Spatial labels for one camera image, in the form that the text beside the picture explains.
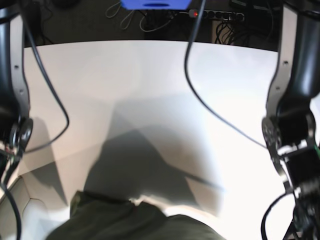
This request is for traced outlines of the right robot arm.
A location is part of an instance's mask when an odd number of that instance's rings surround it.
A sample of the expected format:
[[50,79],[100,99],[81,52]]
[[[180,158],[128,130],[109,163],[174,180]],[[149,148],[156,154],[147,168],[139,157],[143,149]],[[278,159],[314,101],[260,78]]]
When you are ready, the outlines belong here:
[[33,131],[29,87],[24,72],[24,24],[17,0],[0,2],[0,171],[14,171]]

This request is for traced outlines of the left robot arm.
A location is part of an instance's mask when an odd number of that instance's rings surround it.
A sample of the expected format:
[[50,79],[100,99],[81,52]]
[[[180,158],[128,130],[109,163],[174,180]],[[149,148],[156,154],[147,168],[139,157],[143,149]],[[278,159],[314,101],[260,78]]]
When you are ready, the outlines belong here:
[[320,237],[320,149],[310,103],[320,92],[320,3],[286,0],[276,71],[261,128],[285,195],[293,195],[293,223],[304,240]]

